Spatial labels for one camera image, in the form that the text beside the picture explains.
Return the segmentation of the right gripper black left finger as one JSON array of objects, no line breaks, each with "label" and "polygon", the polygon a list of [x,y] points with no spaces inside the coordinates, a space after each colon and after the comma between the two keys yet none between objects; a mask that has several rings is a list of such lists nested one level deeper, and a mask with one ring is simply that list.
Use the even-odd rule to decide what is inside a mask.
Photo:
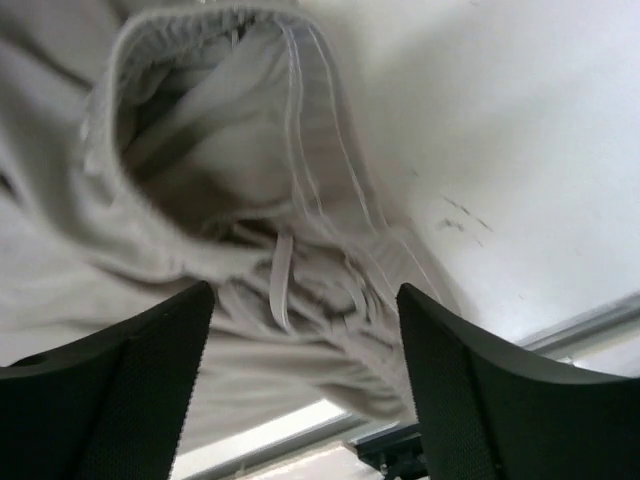
[{"label": "right gripper black left finger", "polygon": [[2,478],[169,478],[214,305],[201,282],[2,368]]}]

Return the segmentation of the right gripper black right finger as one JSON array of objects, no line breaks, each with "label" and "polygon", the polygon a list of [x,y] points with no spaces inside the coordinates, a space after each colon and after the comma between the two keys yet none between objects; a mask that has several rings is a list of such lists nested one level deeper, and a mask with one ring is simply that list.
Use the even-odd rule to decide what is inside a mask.
[{"label": "right gripper black right finger", "polygon": [[525,350],[410,284],[397,305],[431,478],[638,477],[637,379]]}]

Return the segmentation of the grey trousers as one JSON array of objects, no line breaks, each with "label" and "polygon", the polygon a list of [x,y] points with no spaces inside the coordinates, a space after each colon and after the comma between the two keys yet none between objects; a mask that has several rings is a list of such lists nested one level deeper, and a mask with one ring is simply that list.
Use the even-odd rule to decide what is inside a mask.
[{"label": "grey trousers", "polygon": [[396,295],[447,307],[317,25],[276,1],[1,5],[1,360],[215,293],[189,452],[327,399],[416,419]]}]

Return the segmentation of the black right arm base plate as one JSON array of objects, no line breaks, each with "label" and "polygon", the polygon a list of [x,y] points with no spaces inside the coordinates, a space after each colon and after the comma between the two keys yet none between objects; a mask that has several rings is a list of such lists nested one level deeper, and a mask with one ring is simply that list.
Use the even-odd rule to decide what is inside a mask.
[{"label": "black right arm base plate", "polygon": [[418,424],[386,428],[356,440],[352,448],[384,480],[429,479]]}]

